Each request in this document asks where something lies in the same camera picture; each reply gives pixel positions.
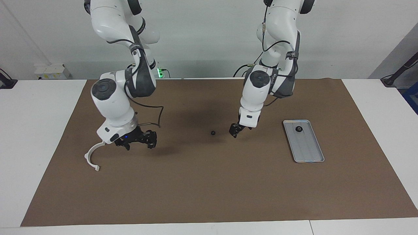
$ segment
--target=cable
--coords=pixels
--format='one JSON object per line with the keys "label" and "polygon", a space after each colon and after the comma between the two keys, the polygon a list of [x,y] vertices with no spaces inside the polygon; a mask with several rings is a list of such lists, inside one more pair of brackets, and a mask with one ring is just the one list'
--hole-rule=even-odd
{"label": "cable", "polygon": [[4,71],[3,69],[0,69],[4,74],[6,74],[10,79],[12,79],[12,77],[10,77],[10,75],[8,73],[6,73],[6,71]]}
{"label": "cable", "polygon": [[269,46],[269,48],[267,48],[266,50],[264,49],[264,35],[265,35],[265,22],[266,22],[266,17],[267,17],[267,9],[268,9],[268,6],[265,7],[264,20],[263,20],[263,23],[262,23],[262,25],[263,25],[263,40],[262,40],[261,43],[262,43],[262,47],[263,47],[263,52],[267,52],[268,50],[270,50],[272,47],[274,47],[275,45],[277,45],[279,43],[287,43],[287,44],[291,45],[290,42],[288,42],[286,40],[281,40],[281,41],[273,43],[273,45]]}
{"label": "cable", "polygon": [[132,44],[133,44],[133,42],[132,42],[131,40],[127,40],[127,39],[119,39],[119,40],[110,41],[110,42],[107,42],[107,43],[109,43],[109,44],[113,44],[113,43],[122,42],[122,41],[125,41],[125,42],[130,42],[130,43],[132,43]]}
{"label": "cable", "polygon": [[161,69],[161,71],[167,71],[168,72],[168,77],[171,78],[170,71],[168,69]]}
{"label": "cable", "polygon": [[257,59],[255,59],[254,64],[257,62],[258,59],[260,59],[260,57],[263,55],[264,52],[261,52],[261,54],[257,57]]}
{"label": "cable", "polygon": [[270,104],[268,104],[268,105],[263,105],[263,107],[267,107],[267,106],[270,106],[270,105],[272,105],[274,102],[276,102],[276,100],[278,100],[279,98],[275,98],[272,102],[270,102]]}
{"label": "cable", "polygon": [[158,116],[158,123],[141,123],[141,124],[138,124],[139,126],[145,126],[145,125],[156,125],[156,126],[158,126],[159,128],[161,128],[161,125],[160,125],[160,123],[161,123],[161,115],[163,114],[163,110],[164,110],[164,106],[151,106],[151,105],[143,105],[143,104],[141,104],[141,103],[138,103],[138,102],[136,102],[136,101],[134,101],[129,95],[128,95],[128,93],[127,93],[127,91],[126,91],[126,87],[127,87],[127,84],[125,83],[125,86],[123,87],[123,89],[124,89],[124,91],[125,91],[125,94],[126,94],[126,96],[132,101],[132,102],[134,102],[135,104],[137,104],[137,105],[139,105],[139,106],[142,106],[142,107],[145,107],[145,108],[161,108],[161,111],[160,111],[160,114],[159,114],[159,116]]}
{"label": "cable", "polygon": [[299,71],[299,66],[298,66],[298,60],[297,59],[295,59],[295,72],[293,73],[293,74],[289,74],[289,75],[277,75],[278,77],[293,77],[293,76],[296,76],[296,74],[298,73],[298,71]]}
{"label": "cable", "polygon": [[237,70],[236,70],[236,72],[234,73],[234,76],[233,77],[235,77],[236,75],[237,75],[237,73],[242,69],[242,68],[244,68],[244,67],[247,67],[248,66],[248,64],[244,64],[244,65],[242,65],[241,67],[239,67]]}

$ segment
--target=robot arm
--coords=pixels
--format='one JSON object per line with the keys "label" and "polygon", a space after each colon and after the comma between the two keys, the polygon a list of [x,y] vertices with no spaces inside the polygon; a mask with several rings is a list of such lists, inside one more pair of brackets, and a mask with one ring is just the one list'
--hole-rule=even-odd
{"label": "robot arm", "polygon": [[[239,110],[239,122],[229,133],[236,138],[245,127],[255,128],[268,95],[285,98],[293,94],[298,71],[300,33],[296,27],[299,14],[308,13],[314,0],[264,0],[268,7],[265,21],[257,29],[263,43],[259,65],[247,71]],[[284,68],[279,61],[285,55]]]}
{"label": "robot arm", "polygon": [[138,0],[85,0],[84,7],[91,15],[94,31],[110,44],[128,47],[135,61],[133,68],[102,74],[93,85],[92,99],[106,118],[97,134],[105,143],[115,142],[128,150],[131,142],[154,148],[156,133],[141,131],[128,97],[147,97],[154,92],[152,69],[157,65],[152,57],[147,59],[150,49],[143,42],[156,43],[160,35],[145,26]]}

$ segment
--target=white table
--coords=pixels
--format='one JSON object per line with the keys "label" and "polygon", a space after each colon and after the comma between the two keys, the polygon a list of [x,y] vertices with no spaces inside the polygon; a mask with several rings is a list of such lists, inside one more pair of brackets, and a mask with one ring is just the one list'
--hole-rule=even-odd
{"label": "white table", "polygon": [[[19,81],[0,90],[0,234],[418,234],[418,218],[19,227],[85,82]],[[418,116],[379,80],[343,82],[418,206]]]}

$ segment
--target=silver tray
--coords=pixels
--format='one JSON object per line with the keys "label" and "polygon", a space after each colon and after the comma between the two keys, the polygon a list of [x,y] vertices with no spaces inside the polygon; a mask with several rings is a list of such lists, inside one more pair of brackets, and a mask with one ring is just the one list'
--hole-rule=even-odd
{"label": "silver tray", "polygon": [[283,125],[295,162],[312,163],[325,160],[311,122],[308,120],[285,120]]}

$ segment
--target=brown paper mat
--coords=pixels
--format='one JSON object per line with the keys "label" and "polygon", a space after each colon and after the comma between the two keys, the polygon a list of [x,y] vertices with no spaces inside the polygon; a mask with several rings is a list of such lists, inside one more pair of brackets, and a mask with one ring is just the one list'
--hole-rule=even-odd
{"label": "brown paper mat", "polygon": [[[229,135],[242,80],[158,81],[158,144],[95,151],[104,118],[88,81],[22,226],[418,217],[418,211],[341,80],[297,80],[259,126]],[[141,122],[158,110],[133,105]],[[323,163],[295,163],[282,121],[311,121]]]}

